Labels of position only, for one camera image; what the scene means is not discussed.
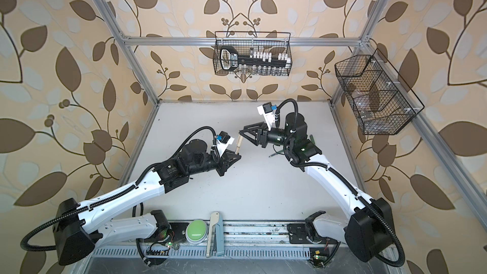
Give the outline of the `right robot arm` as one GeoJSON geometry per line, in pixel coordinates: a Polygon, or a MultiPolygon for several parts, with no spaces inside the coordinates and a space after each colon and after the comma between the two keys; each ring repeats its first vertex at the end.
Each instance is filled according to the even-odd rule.
{"type": "Polygon", "coordinates": [[[244,126],[238,139],[262,148],[281,146],[289,164],[323,186],[346,216],[341,220],[325,211],[313,213],[304,221],[306,240],[319,244],[333,239],[347,244],[360,261],[377,258],[388,266],[402,267],[405,250],[396,235],[390,205],[384,199],[372,198],[333,167],[308,137],[308,125],[297,101],[289,98],[279,105],[268,102],[257,111],[264,121],[244,126]]]}

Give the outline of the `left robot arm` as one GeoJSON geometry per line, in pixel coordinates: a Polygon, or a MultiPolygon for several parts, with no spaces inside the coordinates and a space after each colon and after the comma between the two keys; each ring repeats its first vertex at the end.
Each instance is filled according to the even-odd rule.
{"type": "Polygon", "coordinates": [[[117,219],[128,209],[189,182],[199,173],[216,171],[224,176],[241,156],[228,147],[234,138],[227,132],[212,134],[212,144],[194,137],[205,128],[190,134],[167,160],[149,165],[139,178],[96,198],[76,202],[63,201],[57,216],[34,228],[20,242],[27,252],[56,251],[58,264],[65,266],[89,256],[96,248],[132,239],[156,238],[169,229],[161,210],[140,216],[117,219]]]}

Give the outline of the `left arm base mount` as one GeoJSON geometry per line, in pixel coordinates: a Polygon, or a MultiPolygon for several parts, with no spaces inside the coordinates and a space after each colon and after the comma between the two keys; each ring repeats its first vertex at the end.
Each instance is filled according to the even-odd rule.
{"type": "Polygon", "coordinates": [[[189,223],[184,221],[170,221],[169,228],[157,228],[151,236],[143,238],[142,242],[184,242],[186,239],[185,233],[188,225],[189,223]]]}

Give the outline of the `beige pen cap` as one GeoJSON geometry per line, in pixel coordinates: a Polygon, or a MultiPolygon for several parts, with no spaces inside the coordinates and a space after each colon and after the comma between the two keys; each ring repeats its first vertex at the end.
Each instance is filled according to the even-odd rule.
{"type": "Polygon", "coordinates": [[[238,136],[238,141],[237,141],[237,147],[238,148],[240,148],[242,146],[243,139],[244,139],[244,137],[240,134],[238,136]]]}

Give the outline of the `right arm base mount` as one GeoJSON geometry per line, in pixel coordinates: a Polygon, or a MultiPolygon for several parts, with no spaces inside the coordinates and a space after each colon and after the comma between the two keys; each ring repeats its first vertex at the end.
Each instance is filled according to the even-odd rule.
{"type": "Polygon", "coordinates": [[[289,242],[291,244],[316,244],[324,246],[326,244],[338,244],[336,239],[322,237],[311,223],[290,223],[287,225],[289,242]]]}

